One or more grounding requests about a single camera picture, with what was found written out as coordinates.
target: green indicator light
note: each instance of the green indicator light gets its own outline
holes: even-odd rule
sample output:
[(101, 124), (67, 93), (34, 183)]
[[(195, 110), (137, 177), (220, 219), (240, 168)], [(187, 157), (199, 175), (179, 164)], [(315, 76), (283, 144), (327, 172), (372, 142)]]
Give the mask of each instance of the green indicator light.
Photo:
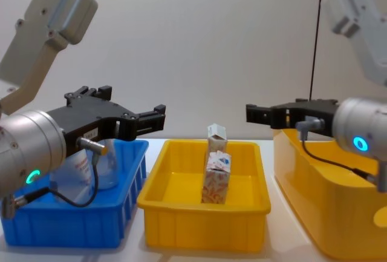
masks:
[(41, 174), (40, 170), (34, 170), (33, 172), (31, 172), (30, 175), (25, 180), (26, 184), (30, 184), (31, 182), (33, 182), (34, 181), (34, 176), (40, 175), (40, 174)]

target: yellow plastic bin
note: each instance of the yellow plastic bin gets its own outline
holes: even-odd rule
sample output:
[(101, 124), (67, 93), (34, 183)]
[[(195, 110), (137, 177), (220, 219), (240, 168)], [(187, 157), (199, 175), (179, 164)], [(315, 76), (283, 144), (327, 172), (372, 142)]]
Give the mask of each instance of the yellow plastic bin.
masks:
[[(325, 254), (336, 259), (387, 259), (387, 195), (351, 171), (319, 162), (293, 129), (275, 131), (275, 177), (289, 204)], [(375, 174), (377, 164), (335, 141), (307, 142), (328, 160)]]
[(231, 175), (224, 205), (201, 203), (207, 142), (169, 140), (137, 204), (149, 246), (258, 252), (270, 212), (257, 144), (229, 142)]

